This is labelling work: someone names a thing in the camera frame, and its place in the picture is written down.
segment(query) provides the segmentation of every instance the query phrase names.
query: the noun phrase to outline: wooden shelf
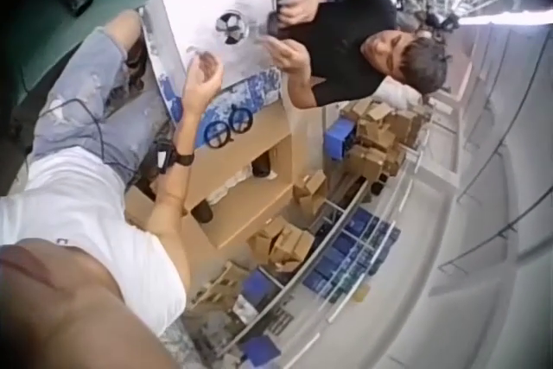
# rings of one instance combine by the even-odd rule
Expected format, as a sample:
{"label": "wooden shelf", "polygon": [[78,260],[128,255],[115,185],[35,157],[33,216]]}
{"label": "wooden shelf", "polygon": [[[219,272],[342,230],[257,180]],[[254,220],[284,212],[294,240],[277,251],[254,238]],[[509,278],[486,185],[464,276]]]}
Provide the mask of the wooden shelf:
{"label": "wooden shelf", "polygon": [[289,134],[286,112],[279,101],[254,114],[251,129],[245,134],[233,133],[232,141],[222,149],[204,146],[196,150],[185,208],[190,211]]}
{"label": "wooden shelf", "polygon": [[212,206],[213,220],[201,227],[218,249],[244,243],[289,204],[292,188],[290,182],[278,177],[272,180],[252,177]]}

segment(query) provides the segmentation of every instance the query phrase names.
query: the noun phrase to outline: white box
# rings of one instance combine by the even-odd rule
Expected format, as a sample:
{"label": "white box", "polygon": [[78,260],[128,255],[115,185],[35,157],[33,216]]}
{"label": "white box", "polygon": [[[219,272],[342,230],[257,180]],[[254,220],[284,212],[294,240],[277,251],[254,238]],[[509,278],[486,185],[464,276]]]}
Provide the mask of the white box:
{"label": "white box", "polygon": [[[223,89],[270,68],[259,30],[275,8],[276,0],[149,0],[145,4],[146,45],[174,122],[182,117],[185,68],[196,51],[211,52],[223,61]],[[233,26],[239,30],[225,32],[224,21],[236,23]]]}

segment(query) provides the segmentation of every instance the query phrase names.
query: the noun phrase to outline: fan icon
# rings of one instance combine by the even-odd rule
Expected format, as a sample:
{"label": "fan icon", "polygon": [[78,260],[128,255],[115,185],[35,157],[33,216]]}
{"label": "fan icon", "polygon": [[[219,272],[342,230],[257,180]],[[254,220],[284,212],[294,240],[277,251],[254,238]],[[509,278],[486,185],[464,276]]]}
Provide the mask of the fan icon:
{"label": "fan icon", "polygon": [[226,12],[217,19],[215,30],[224,34],[226,45],[236,45],[245,38],[247,26],[238,12]]}

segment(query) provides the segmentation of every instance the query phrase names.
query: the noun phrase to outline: dark hair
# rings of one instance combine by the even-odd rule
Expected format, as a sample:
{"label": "dark hair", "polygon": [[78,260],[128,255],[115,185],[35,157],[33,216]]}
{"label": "dark hair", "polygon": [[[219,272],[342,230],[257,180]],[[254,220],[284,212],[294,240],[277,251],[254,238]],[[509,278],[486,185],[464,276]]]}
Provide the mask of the dark hair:
{"label": "dark hair", "polygon": [[443,86],[448,74],[445,47],[433,39],[419,37],[407,45],[399,67],[404,83],[422,95]]}

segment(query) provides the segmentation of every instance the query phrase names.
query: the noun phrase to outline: person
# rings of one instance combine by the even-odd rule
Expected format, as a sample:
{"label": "person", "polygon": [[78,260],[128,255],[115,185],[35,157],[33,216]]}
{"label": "person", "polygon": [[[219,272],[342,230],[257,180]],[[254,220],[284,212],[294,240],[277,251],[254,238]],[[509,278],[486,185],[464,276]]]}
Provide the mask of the person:
{"label": "person", "polygon": [[[443,45],[396,30],[390,0],[282,0],[280,19],[289,39],[265,45],[288,74],[292,104],[312,108],[370,96],[386,76],[422,95],[445,82]],[[311,77],[325,81],[312,87]]]}
{"label": "person", "polygon": [[162,177],[144,232],[125,222],[124,192],[168,119],[165,107],[146,86],[105,116],[140,37],[134,10],[87,36],[36,124],[25,190],[0,200],[6,367],[176,367],[156,336],[187,300],[191,248],[181,241],[182,206],[200,117],[221,87],[223,67],[203,53],[188,69],[174,138],[181,160]]}

